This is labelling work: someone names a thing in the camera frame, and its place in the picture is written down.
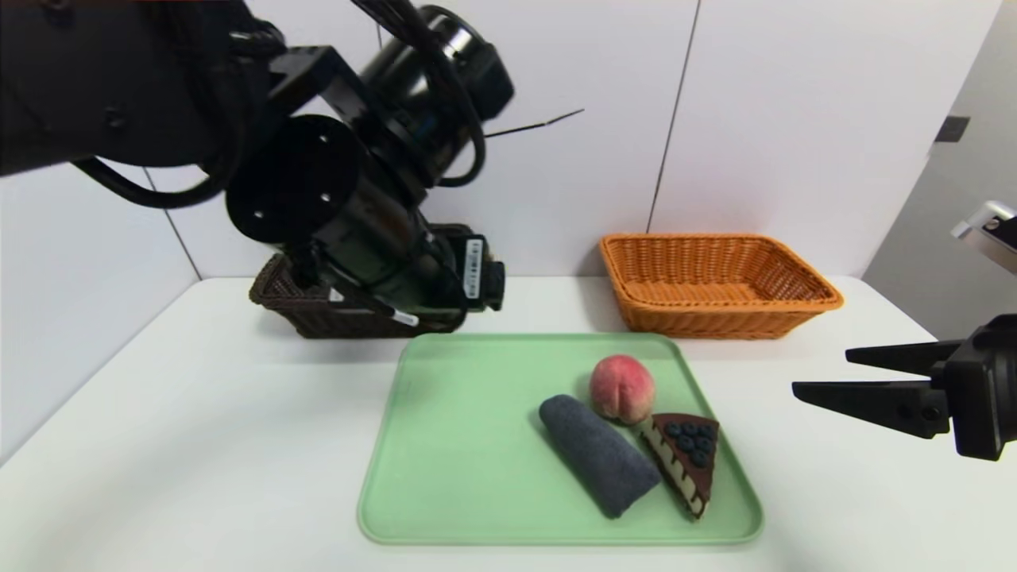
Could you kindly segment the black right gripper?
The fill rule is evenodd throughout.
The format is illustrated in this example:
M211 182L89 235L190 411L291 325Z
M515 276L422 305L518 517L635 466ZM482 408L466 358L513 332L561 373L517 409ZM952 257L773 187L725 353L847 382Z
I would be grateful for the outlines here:
M1015 441L1016 314L996 316L964 341L852 348L844 356L857 365L919 376L947 361L945 391L930 381L796 381L793 395L922 439L948 434L951 414L957 453L969 458L999 461Z

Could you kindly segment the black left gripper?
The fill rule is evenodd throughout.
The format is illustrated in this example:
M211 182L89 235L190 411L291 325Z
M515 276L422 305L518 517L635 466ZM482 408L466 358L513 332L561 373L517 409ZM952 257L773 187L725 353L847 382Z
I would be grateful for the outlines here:
M421 303L409 308L421 321L462 323L472 311L501 311L506 274L501 261L488 261L487 240L462 223L412 226L413 253L436 273L423 283Z

